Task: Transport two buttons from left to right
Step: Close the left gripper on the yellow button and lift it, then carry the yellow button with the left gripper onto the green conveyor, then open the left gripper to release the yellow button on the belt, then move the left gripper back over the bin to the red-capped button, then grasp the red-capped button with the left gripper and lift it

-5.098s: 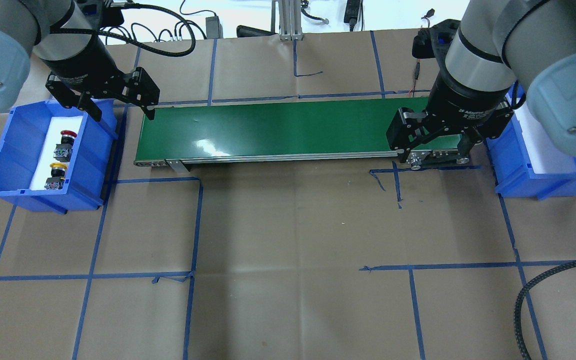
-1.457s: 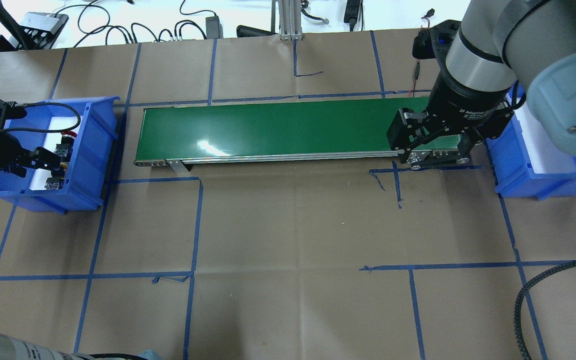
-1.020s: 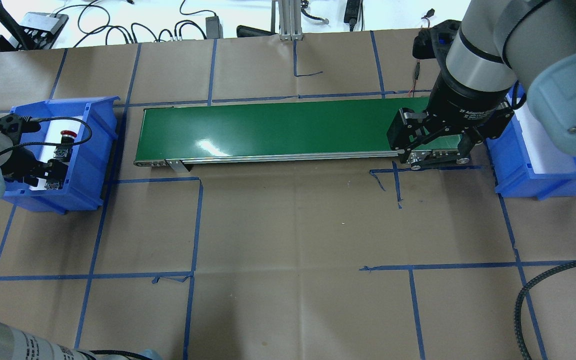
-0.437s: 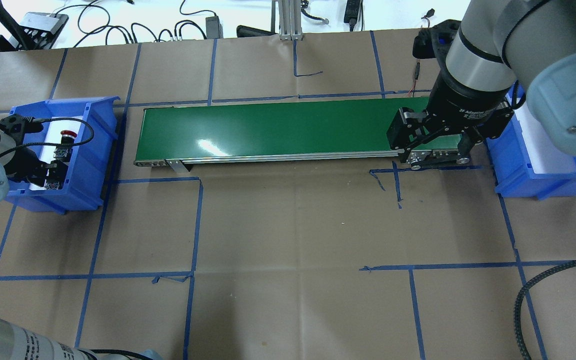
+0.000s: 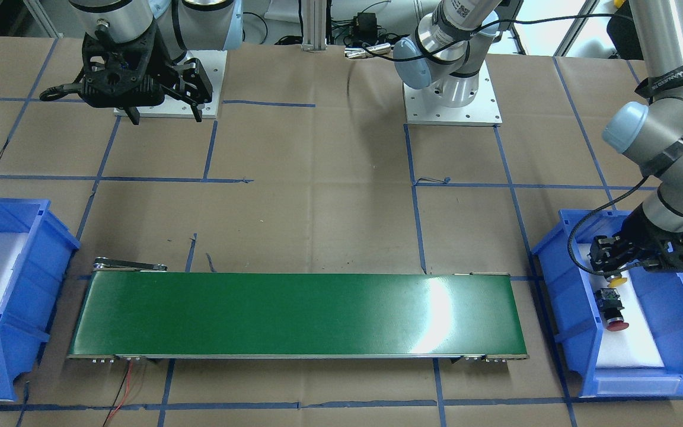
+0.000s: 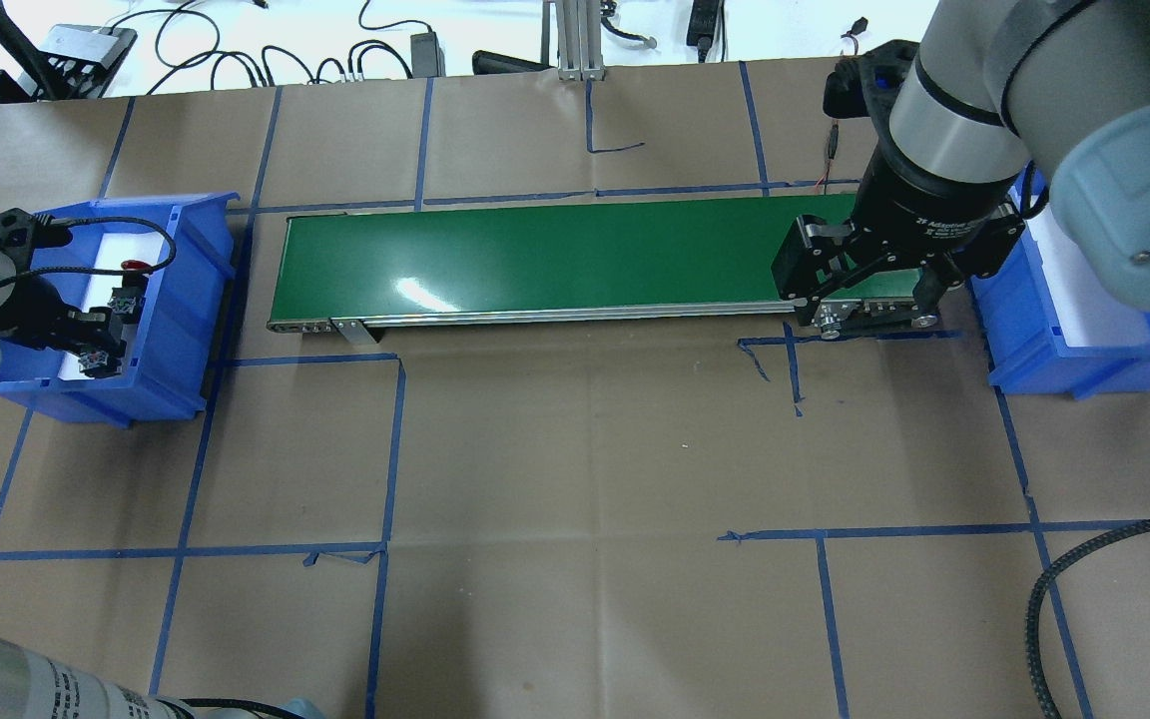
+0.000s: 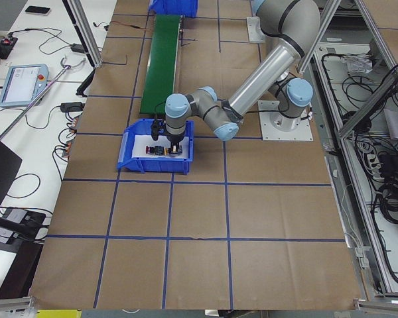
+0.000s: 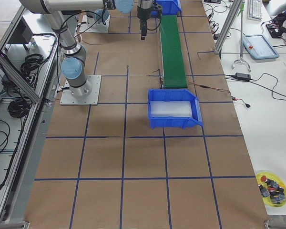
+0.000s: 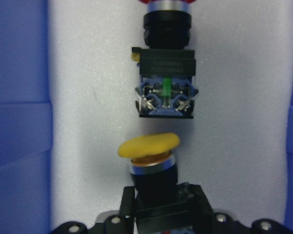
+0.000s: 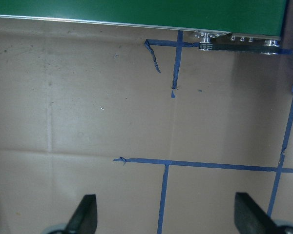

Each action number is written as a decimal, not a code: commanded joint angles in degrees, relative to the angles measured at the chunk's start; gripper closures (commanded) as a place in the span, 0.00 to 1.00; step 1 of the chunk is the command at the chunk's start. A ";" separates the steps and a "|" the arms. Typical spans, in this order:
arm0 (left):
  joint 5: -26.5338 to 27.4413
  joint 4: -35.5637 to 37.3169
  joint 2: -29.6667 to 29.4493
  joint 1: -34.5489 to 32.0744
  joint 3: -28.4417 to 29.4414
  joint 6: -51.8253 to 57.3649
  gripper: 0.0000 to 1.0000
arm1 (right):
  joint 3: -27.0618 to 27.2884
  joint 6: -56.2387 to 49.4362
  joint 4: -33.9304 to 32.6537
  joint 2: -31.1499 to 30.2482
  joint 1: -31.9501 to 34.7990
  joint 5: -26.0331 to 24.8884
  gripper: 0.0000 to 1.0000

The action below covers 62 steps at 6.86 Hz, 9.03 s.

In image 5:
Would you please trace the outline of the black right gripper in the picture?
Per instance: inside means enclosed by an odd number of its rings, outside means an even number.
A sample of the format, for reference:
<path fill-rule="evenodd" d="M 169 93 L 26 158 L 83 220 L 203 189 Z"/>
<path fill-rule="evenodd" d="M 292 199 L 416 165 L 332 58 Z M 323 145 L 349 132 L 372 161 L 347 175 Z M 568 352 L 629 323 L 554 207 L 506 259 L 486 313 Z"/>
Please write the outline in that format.
<path fill-rule="evenodd" d="M 97 24 L 83 46 L 84 80 L 81 99 L 96 108 L 123 109 L 139 125 L 138 107 L 159 106 L 169 95 L 190 106 L 196 122 L 203 105 L 212 101 L 212 83 L 200 60 L 174 64 L 156 24 L 138 38 L 121 43 L 109 26 Z"/>

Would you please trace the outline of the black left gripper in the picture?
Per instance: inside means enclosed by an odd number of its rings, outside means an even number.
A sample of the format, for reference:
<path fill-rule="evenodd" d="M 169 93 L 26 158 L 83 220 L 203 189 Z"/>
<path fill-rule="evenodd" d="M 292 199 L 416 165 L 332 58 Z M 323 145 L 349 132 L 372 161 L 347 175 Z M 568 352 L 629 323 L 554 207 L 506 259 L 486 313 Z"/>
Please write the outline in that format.
<path fill-rule="evenodd" d="M 613 236 L 597 235 L 590 246 L 590 264 L 597 273 L 646 271 L 683 273 L 683 231 L 657 227 L 642 209 L 632 211 Z"/>

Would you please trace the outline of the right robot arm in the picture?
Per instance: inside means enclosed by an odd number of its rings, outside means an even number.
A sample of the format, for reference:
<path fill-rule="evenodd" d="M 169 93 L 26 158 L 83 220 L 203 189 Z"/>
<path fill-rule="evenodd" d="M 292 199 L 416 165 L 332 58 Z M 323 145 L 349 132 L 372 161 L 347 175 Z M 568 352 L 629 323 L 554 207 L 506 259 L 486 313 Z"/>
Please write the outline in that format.
<path fill-rule="evenodd" d="M 72 1 L 84 26 L 76 81 L 55 88 L 133 124 L 219 113 L 226 58 L 243 42 L 240 1 Z"/>

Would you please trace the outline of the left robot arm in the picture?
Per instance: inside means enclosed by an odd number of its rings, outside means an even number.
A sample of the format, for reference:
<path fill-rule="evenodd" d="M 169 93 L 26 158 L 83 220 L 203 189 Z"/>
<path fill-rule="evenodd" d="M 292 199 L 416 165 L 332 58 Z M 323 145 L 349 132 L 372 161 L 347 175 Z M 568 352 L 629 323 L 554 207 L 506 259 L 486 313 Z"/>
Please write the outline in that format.
<path fill-rule="evenodd" d="M 459 78 L 474 80 L 499 20 L 496 1 L 442 1 L 423 17 L 412 35 L 396 42 L 390 59 L 401 80 L 422 90 Z M 575 236 L 567 252 L 582 271 L 613 286 L 624 271 L 683 272 L 683 1 L 634 1 L 635 30 L 648 76 L 635 89 L 647 104 L 626 103 L 602 138 L 635 163 L 658 189 L 624 220 L 612 236 L 594 237 L 589 266 L 583 265 Z"/>

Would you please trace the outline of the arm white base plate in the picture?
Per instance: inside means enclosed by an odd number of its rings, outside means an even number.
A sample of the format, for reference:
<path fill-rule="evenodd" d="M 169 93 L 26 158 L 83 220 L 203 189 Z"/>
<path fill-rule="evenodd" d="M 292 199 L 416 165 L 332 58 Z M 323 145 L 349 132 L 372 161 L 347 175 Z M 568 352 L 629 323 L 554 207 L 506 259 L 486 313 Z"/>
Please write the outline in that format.
<path fill-rule="evenodd" d="M 486 63 L 469 78 L 452 75 L 415 90 L 402 85 L 407 123 L 491 127 L 503 122 Z"/>
<path fill-rule="evenodd" d="M 179 61 L 178 67 L 186 65 L 188 60 L 197 58 L 201 63 L 201 75 L 207 75 L 212 85 L 212 101 L 199 106 L 203 119 L 217 119 L 221 105 L 221 92 L 226 71 L 228 52 L 220 50 L 188 51 L 184 59 Z M 141 118 L 193 118 L 192 108 L 181 100 L 166 95 L 159 106 L 138 106 L 136 108 Z"/>

